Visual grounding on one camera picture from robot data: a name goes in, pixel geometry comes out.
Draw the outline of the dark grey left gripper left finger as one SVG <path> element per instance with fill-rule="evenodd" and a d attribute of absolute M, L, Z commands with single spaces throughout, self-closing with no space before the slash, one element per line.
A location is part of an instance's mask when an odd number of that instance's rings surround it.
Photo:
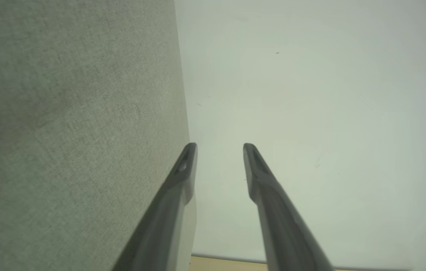
<path fill-rule="evenodd" d="M 186 144 L 113 266 L 113 271 L 179 271 L 184 208 L 194 196 L 197 144 Z"/>

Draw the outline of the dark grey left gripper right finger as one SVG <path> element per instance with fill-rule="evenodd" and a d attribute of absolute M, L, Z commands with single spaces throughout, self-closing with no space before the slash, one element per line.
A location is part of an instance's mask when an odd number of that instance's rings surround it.
<path fill-rule="evenodd" d="M 249 197 L 256 204 L 268 271 L 334 271 L 258 148 L 243 145 Z"/>

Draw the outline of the grey wall baseboard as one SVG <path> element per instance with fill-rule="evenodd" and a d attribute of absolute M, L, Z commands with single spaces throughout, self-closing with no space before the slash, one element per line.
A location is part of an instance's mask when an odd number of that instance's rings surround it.
<path fill-rule="evenodd" d="M 356 268 L 334 266 L 334 271 L 413 271 L 412 269 Z M 221 259 L 192 254 L 188 271 L 269 271 L 265 262 L 245 259 Z"/>

